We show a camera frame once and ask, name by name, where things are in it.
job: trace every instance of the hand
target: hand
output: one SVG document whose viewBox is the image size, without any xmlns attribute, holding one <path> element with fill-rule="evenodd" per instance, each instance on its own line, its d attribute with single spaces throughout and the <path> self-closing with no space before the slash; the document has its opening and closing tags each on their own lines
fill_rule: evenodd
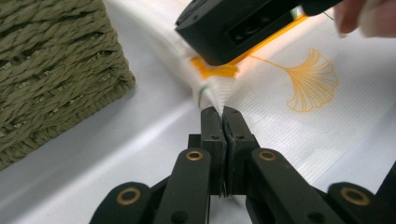
<svg viewBox="0 0 396 224">
<path fill-rule="evenodd" d="M 344 0 L 334 7 L 341 35 L 358 26 L 366 36 L 396 37 L 396 0 Z"/>
</svg>

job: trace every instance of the brass screw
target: brass screw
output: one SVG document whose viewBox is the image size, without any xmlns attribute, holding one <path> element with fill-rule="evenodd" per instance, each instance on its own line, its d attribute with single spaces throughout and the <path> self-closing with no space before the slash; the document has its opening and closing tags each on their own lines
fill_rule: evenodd
<svg viewBox="0 0 396 224">
<path fill-rule="evenodd" d="M 125 199 L 124 195 L 129 192 L 134 193 L 134 197 L 132 197 L 131 199 Z M 137 201 L 139 201 L 141 195 L 142 195 L 142 192 L 140 192 L 140 190 L 137 188 L 124 189 L 117 196 L 117 203 L 122 204 L 122 205 L 133 204 L 133 203 L 136 203 Z"/>
<path fill-rule="evenodd" d="M 344 199 L 356 205 L 365 206 L 370 203 L 369 197 L 358 189 L 342 188 L 341 195 Z"/>
<path fill-rule="evenodd" d="M 187 155 L 186 155 L 186 158 L 189 161 L 198 161 L 203 157 L 204 157 L 204 154 L 200 151 L 191 151 L 191 152 L 187 153 Z"/>
<path fill-rule="evenodd" d="M 276 159 L 276 154 L 270 151 L 261 151 L 259 157 L 265 161 L 274 161 Z"/>
</svg>

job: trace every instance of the woven basket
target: woven basket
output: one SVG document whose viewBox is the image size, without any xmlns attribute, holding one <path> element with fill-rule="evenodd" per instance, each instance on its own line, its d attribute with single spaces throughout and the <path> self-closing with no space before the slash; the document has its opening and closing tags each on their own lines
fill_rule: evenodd
<svg viewBox="0 0 396 224">
<path fill-rule="evenodd" d="M 101 0 L 0 0 L 0 170 L 133 85 Z"/>
</svg>

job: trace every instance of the white fabric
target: white fabric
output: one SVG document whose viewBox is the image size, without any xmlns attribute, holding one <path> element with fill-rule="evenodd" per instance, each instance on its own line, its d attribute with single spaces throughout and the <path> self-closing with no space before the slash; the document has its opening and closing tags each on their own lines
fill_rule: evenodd
<svg viewBox="0 0 396 224">
<path fill-rule="evenodd" d="M 341 39 L 324 14 L 253 52 L 237 65 L 236 78 L 202 80 L 190 63 L 197 54 L 174 31 L 189 2 L 120 1 L 201 108 L 241 111 L 260 145 L 283 153 L 309 183 L 368 137 L 396 104 L 396 40 L 358 32 Z"/>
</svg>

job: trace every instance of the black device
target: black device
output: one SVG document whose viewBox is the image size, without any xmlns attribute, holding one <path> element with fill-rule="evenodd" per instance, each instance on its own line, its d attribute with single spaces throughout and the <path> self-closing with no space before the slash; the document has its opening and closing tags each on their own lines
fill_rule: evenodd
<svg viewBox="0 0 396 224">
<path fill-rule="evenodd" d="M 193 0 L 176 31 L 210 65 L 223 65 L 294 21 L 301 7 L 315 16 L 341 0 Z"/>
<path fill-rule="evenodd" d="M 222 118 L 215 108 L 204 109 L 201 132 L 190 134 L 169 177 L 152 188 L 135 182 L 115 187 L 91 224 L 204 224 L 210 195 L 235 194 L 247 196 L 253 224 L 396 223 L 396 163 L 377 196 L 350 183 L 324 193 L 279 152 L 261 148 L 233 108 L 224 107 Z"/>
</svg>

